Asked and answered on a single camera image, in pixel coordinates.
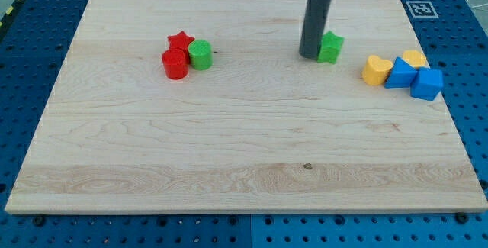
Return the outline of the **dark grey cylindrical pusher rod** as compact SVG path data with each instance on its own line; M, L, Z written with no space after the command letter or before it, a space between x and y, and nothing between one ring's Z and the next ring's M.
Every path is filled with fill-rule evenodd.
M318 57L330 3L331 0L307 0L299 46L304 58Z

